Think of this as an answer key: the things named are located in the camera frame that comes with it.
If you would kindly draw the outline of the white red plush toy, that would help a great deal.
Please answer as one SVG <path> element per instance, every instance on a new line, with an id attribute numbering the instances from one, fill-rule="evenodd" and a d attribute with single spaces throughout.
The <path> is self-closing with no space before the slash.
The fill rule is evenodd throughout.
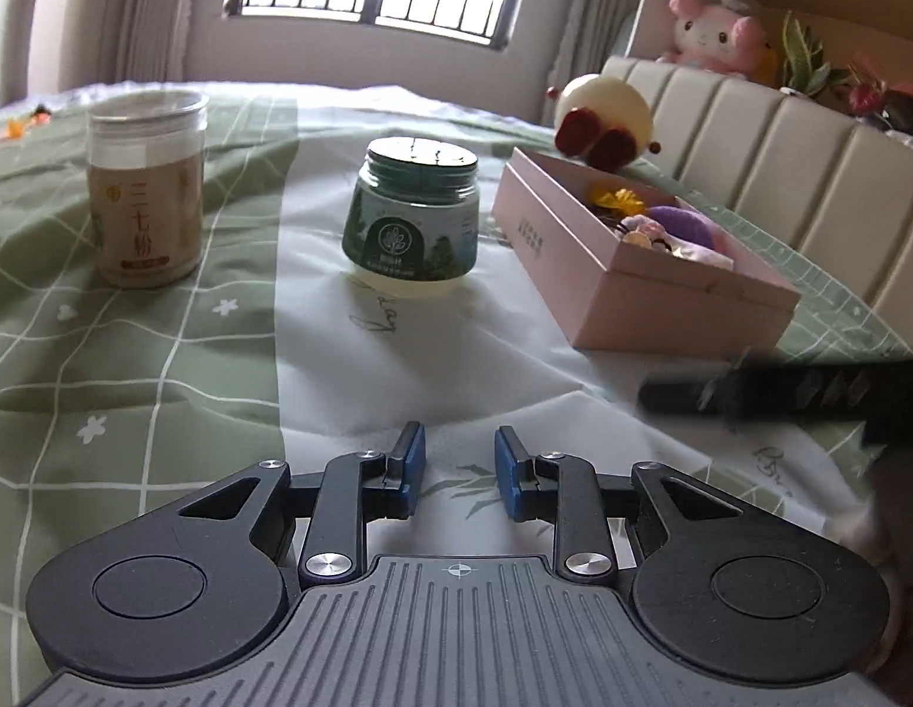
<path id="1" fill-rule="evenodd" d="M 621 78 L 581 75 L 549 86 L 546 99 L 554 104 L 554 147 L 564 157 L 618 173 L 643 153 L 661 151 L 647 101 Z"/>

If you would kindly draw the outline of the purple pink plush mitt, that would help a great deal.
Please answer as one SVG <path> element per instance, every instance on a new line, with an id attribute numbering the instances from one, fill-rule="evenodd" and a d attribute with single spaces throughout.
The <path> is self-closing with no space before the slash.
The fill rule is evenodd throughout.
<path id="1" fill-rule="evenodd" d="M 647 217 L 658 222 L 670 236 L 710 250 L 719 250 L 714 223 L 706 219 L 701 212 L 680 206 L 658 204 L 648 207 Z"/>

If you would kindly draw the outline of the potted plant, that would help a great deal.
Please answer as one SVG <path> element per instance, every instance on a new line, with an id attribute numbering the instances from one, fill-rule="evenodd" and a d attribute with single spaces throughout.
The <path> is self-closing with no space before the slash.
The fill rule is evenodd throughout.
<path id="1" fill-rule="evenodd" d="M 854 120 L 913 147 L 913 83 L 889 81 L 864 54 L 833 64 L 822 38 L 792 11 L 782 21 L 781 48 L 782 92 L 806 99 L 829 94 Z"/>

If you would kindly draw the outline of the pink bunny plush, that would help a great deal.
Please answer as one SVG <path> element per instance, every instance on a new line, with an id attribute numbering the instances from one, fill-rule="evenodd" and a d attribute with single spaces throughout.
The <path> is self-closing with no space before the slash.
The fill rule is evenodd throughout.
<path id="1" fill-rule="evenodd" d="M 672 47 L 659 62 L 686 65 L 714 74 L 735 75 L 768 85 L 779 59 L 762 21 L 739 0 L 669 0 L 676 18 Z"/>

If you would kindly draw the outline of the tan powder jar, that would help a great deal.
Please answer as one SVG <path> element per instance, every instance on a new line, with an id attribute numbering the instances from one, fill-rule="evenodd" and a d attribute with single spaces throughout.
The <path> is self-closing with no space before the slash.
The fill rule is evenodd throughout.
<path id="1" fill-rule="evenodd" d="M 89 211 L 107 283 L 159 288 L 201 262 L 206 128 L 196 91 L 127 92 L 89 110 Z"/>

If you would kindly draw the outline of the grey curtain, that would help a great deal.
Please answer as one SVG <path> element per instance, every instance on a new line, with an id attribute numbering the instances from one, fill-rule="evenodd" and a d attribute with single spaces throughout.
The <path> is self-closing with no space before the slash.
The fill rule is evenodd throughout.
<path id="1" fill-rule="evenodd" d="M 562 88 L 573 78 L 602 69 L 639 4 L 640 0 L 570 0 L 546 85 Z"/>

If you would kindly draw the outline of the green lid glass jar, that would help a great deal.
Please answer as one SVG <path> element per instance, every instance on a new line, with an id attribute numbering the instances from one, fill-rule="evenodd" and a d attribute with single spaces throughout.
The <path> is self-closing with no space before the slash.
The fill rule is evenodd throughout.
<path id="1" fill-rule="evenodd" d="M 365 150 L 342 249 L 354 275 L 393 297 L 442 294 L 476 265 L 479 158 L 426 137 Z"/>

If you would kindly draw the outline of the orange artificial flower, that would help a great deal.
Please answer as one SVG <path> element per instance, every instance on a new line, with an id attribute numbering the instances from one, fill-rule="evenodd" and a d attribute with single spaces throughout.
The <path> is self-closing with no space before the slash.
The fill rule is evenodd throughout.
<path id="1" fill-rule="evenodd" d="M 604 185 L 596 185 L 587 193 L 587 204 L 599 214 L 618 219 L 640 216 L 647 212 L 645 201 L 637 195 L 636 190 L 627 187 L 612 190 Z"/>

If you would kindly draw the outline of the beige padded headboard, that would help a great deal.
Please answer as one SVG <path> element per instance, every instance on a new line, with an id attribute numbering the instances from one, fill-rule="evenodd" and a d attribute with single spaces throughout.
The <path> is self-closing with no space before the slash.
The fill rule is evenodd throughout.
<path id="1" fill-rule="evenodd" d="M 653 110 L 654 171 L 797 250 L 913 346 L 913 148 L 737 78 L 613 56 Z"/>

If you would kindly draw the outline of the pink fabric pouch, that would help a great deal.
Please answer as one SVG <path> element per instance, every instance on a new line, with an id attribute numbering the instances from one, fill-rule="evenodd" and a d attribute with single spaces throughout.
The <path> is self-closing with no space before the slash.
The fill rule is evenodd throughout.
<path id="1" fill-rule="evenodd" d="M 669 254 L 677 259 L 715 266 L 715 268 L 722 268 L 728 272 L 735 269 L 735 261 L 730 257 L 726 257 L 725 254 L 710 249 L 710 247 L 697 245 L 687 239 L 674 236 L 658 220 L 650 219 L 647 216 L 637 214 L 626 217 L 614 225 L 613 231 L 626 245 L 656 250 L 656 252 Z"/>

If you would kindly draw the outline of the green checked bedspread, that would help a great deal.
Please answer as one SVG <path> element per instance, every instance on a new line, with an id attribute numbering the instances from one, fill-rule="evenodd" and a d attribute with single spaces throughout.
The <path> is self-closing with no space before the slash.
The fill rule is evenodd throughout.
<path id="1" fill-rule="evenodd" d="M 540 524 L 504 514 L 493 436 L 604 473 L 664 461 L 878 563 L 891 559 L 859 431 L 651 419 L 643 356 L 578 351 L 492 217 L 468 276 L 425 297 L 380 292 L 342 248 L 365 147 L 454 142 L 484 201 L 548 131 L 393 86 L 228 85 L 206 91 L 204 256 L 161 289 L 95 271 L 86 189 L 91 86 L 51 99 L 20 141 L 0 113 L 0 705 L 46 677 L 24 615 L 33 574 L 67 547 L 282 458 L 317 471 L 428 431 L 414 517 L 369 530 L 376 552 L 544 554 Z"/>

